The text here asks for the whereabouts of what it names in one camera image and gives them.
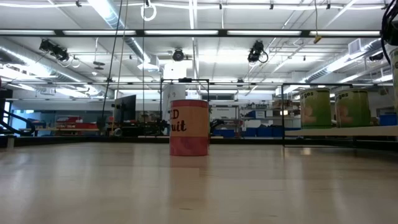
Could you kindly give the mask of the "white cylinder behind can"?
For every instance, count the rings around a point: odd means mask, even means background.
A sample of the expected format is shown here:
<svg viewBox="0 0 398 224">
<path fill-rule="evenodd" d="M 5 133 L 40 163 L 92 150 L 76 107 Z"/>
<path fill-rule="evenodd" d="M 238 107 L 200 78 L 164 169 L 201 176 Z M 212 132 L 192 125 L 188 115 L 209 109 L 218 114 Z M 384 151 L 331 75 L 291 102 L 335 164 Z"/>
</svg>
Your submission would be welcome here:
<svg viewBox="0 0 398 224">
<path fill-rule="evenodd" d="M 167 85 L 162 91 L 162 119 L 170 123 L 171 102 L 184 100 L 186 97 L 185 85 Z"/>
</svg>

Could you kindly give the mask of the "black background monitor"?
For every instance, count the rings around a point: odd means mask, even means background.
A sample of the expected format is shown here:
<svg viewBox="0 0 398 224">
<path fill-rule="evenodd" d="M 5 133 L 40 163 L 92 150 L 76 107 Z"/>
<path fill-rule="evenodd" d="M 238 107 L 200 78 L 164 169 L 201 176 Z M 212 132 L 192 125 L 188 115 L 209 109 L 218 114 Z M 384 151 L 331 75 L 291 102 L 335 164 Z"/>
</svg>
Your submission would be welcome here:
<svg viewBox="0 0 398 224">
<path fill-rule="evenodd" d="M 115 100 L 112 104 L 114 109 L 114 122 L 123 123 L 136 119 L 136 95 L 125 96 Z"/>
</svg>

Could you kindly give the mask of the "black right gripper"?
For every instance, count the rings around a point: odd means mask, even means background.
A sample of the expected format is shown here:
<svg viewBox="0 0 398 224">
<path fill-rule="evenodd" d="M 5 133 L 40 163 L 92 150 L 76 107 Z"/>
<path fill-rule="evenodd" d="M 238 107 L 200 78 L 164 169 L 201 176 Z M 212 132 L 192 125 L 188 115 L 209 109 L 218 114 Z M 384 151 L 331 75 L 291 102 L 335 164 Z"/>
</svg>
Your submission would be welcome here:
<svg viewBox="0 0 398 224">
<path fill-rule="evenodd" d="M 385 41 L 389 45 L 398 46 L 398 20 L 387 19 L 385 25 Z"/>
</svg>

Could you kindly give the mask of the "black aluminium table frame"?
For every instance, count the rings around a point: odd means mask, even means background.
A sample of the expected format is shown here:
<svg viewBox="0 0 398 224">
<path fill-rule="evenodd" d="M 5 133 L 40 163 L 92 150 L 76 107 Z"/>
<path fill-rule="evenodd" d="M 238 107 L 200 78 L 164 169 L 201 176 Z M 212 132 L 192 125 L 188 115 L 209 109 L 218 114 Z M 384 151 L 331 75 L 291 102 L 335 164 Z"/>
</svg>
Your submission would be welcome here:
<svg viewBox="0 0 398 224">
<path fill-rule="evenodd" d="M 118 138 L 101 136 L 44 136 L 44 137 L 15 137 L 0 136 L 0 149 L 7 148 L 11 142 L 17 147 L 39 146 L 50 144 L 70 144 L 83 142 L 105 142 L 105 143 L 149 143 L 168 144 L 167 138 Z M 360 149 L 373 149 L 379 151 L 398 152 L 398 142 L 392 141 L 368 141 L 349 139 L 217 139 L 210 140 L 210 144 L 233 144 L 233 145 L 284 145 L 284 146 L 334 146 Z"/>
</svg>

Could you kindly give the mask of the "red storage box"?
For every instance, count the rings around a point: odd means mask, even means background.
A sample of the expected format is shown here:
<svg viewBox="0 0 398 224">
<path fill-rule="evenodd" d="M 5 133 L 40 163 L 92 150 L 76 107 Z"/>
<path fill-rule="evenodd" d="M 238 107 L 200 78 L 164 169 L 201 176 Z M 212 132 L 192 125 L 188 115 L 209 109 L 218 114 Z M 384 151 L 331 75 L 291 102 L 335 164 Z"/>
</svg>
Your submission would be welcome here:
<svg viewBox="0 0 398 224">
<path fill-rule="evenodd" d="M 96 123 L 84 123 L 81 116 L 59 116 L 55 120 L 57 129 L 71 129 L 82 131 L 97 131 Z"/>
</svg>

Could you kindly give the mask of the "background storage shelving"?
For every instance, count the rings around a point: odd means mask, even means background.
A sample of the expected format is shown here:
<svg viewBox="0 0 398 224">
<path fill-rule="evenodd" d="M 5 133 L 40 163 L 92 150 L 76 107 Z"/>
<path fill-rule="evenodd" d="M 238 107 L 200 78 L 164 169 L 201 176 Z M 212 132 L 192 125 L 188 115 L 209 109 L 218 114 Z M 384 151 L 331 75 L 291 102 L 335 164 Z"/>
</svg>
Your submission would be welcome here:
<svg viewBox="0 0 398 224">
<path fill-rule="evenodd" d="M 300 107 L 290 100 L 284 106 L 280 100 L 250 102 L 240 107 L 239 118 L 241 120 L 241 136 L 246 128 L 258 128 L 261 126 L 282 126 L 285 131 L 301 129 Z"/>
</svg>

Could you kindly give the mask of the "green label tin can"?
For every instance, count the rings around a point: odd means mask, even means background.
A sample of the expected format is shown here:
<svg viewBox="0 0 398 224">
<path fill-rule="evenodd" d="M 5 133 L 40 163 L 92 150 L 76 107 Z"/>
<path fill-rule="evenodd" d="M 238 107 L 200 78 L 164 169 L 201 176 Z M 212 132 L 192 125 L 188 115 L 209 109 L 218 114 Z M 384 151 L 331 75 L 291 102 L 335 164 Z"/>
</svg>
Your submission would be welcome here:
<svg viewBox="0 0 398 224">
<path fill-rule="evenodd" d="M 338 128 L 365 127 L 371 124 L 368 91 L 350 88 L 335 93 L 336 125 Z"/>
<path fill-rule="evenodd" d="M 330 90 L 311 88 L 300 92 L 302 129 L 331 128 Z"/>
</svg>

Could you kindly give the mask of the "blue storage bin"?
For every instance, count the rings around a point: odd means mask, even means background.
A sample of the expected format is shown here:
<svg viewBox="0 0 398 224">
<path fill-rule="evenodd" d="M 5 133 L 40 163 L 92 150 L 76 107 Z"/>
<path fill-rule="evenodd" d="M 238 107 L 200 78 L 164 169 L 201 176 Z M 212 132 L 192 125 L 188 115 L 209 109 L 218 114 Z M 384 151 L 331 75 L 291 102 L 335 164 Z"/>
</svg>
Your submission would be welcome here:
<svg viewBox="0 0 398 224">
<path fill-rule="evenodd" d="M 261 126 L 258 128 L 246 128 L 244 137 L 281 138 L 282 126 Z"/>
<path fill-rule="evenodd" d="M 383 114 L 379 117 L 380 126 L 397 126 L 398 115 L 396 114 Z"/>
<path fill-rule="evenodd" d="M 233 129 L 215 129 L 213 131 L 214 136 L 222 136 L 224 138 L 234 138 L 235 132 Z"/>
</svg>

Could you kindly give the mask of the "yellow hanging plug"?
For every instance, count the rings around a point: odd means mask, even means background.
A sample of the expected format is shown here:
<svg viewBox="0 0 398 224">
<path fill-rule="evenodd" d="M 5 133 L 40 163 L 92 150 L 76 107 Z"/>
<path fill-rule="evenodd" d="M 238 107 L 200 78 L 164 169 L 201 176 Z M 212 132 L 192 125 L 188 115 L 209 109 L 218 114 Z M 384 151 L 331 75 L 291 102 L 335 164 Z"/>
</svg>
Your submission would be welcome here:
<svg viewBox="0 0 398 224">
<path fill-rule="evenodd" d="M 314 44 L 317 44 L 321 39 L 322 36 L 318 34 L 318 3 L 317 0 L 314 1 L 314 7 L 315 7 L 315 39 L 313 41 Z"/>
</svg>

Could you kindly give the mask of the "black overhead light beam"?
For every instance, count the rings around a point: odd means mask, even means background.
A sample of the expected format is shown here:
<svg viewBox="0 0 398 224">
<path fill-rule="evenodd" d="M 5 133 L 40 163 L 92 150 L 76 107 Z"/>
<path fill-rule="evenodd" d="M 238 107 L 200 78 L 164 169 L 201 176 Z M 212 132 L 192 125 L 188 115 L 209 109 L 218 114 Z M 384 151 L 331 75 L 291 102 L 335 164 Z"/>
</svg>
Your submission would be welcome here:
<svg viewBox="0 0 398 224">
<path fill-rule="evenodd" d="M 0 29 L 5 37 L 303 37 L 320 35 L 324 38 L 379 37 L 378 30 L 237 30 L 237 29 Z"/>
</svg>

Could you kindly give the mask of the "black ceiling-hung device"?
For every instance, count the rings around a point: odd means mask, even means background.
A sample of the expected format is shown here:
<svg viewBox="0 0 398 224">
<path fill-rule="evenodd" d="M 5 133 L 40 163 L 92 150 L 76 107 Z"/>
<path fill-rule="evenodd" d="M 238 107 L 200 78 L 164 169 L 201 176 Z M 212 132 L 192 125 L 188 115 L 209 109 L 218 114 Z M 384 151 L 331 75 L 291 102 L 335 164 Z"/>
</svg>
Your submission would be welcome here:
<svg viewBox="0 0 398 224">
<path fill-rule="evenodd" d="M 55 57 L 60 62 L 66 62 L 69 60 L 70 56 L 67 52 L 67 49 L 62 48 L 57 44 L 53 44 L 48 39 L 42 39 L 39 49 L 45 53 L 50 54 Z"/>
<path fill-rule="evenodd" d="M 249 50 L 248 62 L 249 63 L 266 63 L 269 59 L 268 54 L 264 49 L 264 44 L 261 40 L 255 41 Z"/>
</svg>

